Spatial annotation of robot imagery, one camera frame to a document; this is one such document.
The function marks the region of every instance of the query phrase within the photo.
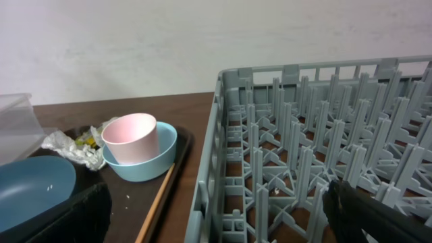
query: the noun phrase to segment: clear plastic container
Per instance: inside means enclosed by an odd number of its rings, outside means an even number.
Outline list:
[[[30,94],[0,95],[0,166],[24,159],[45,137],[30,97]]]

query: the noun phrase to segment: table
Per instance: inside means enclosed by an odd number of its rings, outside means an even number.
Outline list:
[[[35,106],[34,112],[42,127],[60,130],[100,124],[114,116],[150,113],[158,121],[182,126],[194,134],[195,142],[173,194],[157,242],[183,242],[205,132],[209,121],[213,92],[179,94],[110,101],[91,101],[59,105]]]

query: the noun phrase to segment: white wall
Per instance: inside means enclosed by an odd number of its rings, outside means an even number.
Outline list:
[[[0,94],[212,91],[225,68],[432,54],[431,0],[0,0]]]

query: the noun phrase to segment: wooden stick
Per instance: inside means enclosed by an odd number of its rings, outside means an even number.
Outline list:
[[[150,223],[153,220],[153,217],[155,216],[157,206],[159,205],[159,203],[161,201],[162,194],[167,187],[167,184],[168,184],[168,181],[171,177],[171,174],[173,173],[174,166],[175,166],[175,164],[173,163],[173,165],[169,168],[168,173],[165,176],[165,179],[163,180],[159,191],[157,192],[156,198],[153,201],[153,204],[151,205],[150,210],[148,211],[147,217],[144,220],[144,223],[142,224],[140,233],[138,234],[138,237],[136,238],[135,243],[141,243],[144,240],[144,237],[146,236],[147,230],[149,230]]]

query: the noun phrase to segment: blue bowl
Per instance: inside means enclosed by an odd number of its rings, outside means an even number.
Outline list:
[[[1,166],[0,232],[68,199],[75,181],[74,166],[61,157],[32,157]]]
[[[177,131],[173,126],[160,121],[157,122],[156,129],[159,139],[159,156],[134,165],[120,165],[109,148],[104,146],[102,148],[103,159],[119,177],[130,182],[145,182],[160,176],[171,167],[176,158]]]

